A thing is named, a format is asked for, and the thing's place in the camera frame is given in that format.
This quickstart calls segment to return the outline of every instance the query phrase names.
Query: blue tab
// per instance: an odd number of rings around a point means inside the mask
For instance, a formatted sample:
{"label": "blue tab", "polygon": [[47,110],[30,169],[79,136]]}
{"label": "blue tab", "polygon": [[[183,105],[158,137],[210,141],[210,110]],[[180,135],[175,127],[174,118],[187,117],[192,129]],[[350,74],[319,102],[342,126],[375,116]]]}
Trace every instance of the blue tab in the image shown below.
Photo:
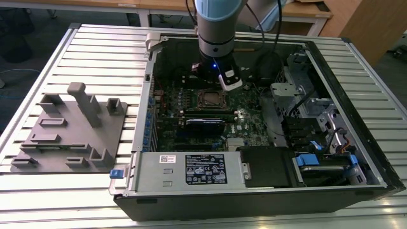
{"label": "blue tab", "polygon": [[298,161],[298,165],[303,166],[305,165],[303,159],[299,156],[295,159]]}
{"label": "blue tab", "polygon": [[299,166],[318,166],[319,161],[315,154],[302,154],[297,158]]}
{"label": "blue tab", "polygon": [[123,169],[112,169],[110,171],[111,179],[123,179],[124,178],[124,170]]}
{"label": "blue tab", "polygon": [[146,129],[146,130],[144,130],[144,136],[146,136],[146,137],[150,136],[150,132],[151,132],[150,129]]}
{"label": "blue tab", "polygon": [[353,165],[357,165],[359,163],[355,155],[351,155],[350,159],[351,159]]}
{"label": "blue tab", "polygon": [[315,148],[317,148],[318,150],[322,150],[322,149],[323,149],[323,147],[322,147],[315,141],[311,141],[311,144],[315,145]]}

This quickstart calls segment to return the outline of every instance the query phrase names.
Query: cpu socket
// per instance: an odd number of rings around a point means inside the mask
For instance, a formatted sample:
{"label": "cpu socket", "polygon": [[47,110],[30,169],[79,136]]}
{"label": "cpu socket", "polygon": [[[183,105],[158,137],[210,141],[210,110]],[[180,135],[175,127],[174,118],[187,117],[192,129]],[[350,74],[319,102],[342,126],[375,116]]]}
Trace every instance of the cpu socket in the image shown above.
{"label": "cpu socket", "polygon": [[198,92],[198,108],[227,109],[226,94],[223,91],[202,90]]}

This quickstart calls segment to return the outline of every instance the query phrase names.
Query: aluminum extrusion table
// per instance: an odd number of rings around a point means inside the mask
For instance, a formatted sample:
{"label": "aluminum extrusion table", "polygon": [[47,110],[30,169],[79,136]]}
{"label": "aluminum extrusion table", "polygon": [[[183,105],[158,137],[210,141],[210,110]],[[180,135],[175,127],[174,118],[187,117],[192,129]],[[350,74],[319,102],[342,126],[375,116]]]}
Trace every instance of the aluminum extrusion table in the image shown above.
{"label": "aluminum extrusion table", "polygon": [[[138,104],[150,32],[192,34],[192,30],[82,25],[68,29],[22,106],[0,137],[0,228],[406,228],[407,191],[361,202],[335,213],[191,221],[134,222],[108,193],[108,174],[14,175],[19,153],[42,113],[44,93],[62,93],[71,82],[84,82],[99,101],[119,97],[130,104],[116,166],[131,157]],[[236,36],[259,37],[254,33]],[[407,185],[407,112],[351,43],[339,38],[285,36],[311,40],[338,77],[383,152]],[[116,180],[115,188],[126,181]]]}

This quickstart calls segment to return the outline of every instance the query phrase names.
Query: power supply label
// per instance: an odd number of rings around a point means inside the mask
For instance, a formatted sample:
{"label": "power supply label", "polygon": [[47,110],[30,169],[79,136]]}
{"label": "power supply label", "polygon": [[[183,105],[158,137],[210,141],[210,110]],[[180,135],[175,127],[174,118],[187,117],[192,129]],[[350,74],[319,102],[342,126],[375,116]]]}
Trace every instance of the power supply label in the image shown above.
{"label": "power supply label", "polygon": [[188,185],[227,184],[224,155],[186,155],[186,182]]}

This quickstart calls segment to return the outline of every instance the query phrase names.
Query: metal bracket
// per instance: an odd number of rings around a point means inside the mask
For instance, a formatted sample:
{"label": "metal bracket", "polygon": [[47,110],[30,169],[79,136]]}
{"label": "metal bracket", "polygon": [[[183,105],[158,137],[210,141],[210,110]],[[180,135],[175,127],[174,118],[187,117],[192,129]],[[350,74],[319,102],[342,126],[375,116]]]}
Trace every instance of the metal bracket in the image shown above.
{"label": "metal bracket", "polygon": [[331,99],[310,99],[306,103],[306,111],[309,115],[319,115],[326,108],[331,105]]}
{"label": "metal bracket", "polygon": [[151,52],[156,49],[159,49],[159,44],[162,43],[162,41],[166,41],[168,39],[162,39],[162,34],[159,32],[151,32],[147,34],[147,38],[146,38],[146,48],[147,51]]}
{"label": "metal bracket", "polygon": [[248,163],[242,163],[242,168],[243,168],[243,178],[244,178],[244,180],[251,180],[252,175],[250,173]]}
{"label": "metal bracket", "polygon": [[278,104],[291,104],[294,97],[301,92],[297,86],[290,83],[273,83],[271,94]]}

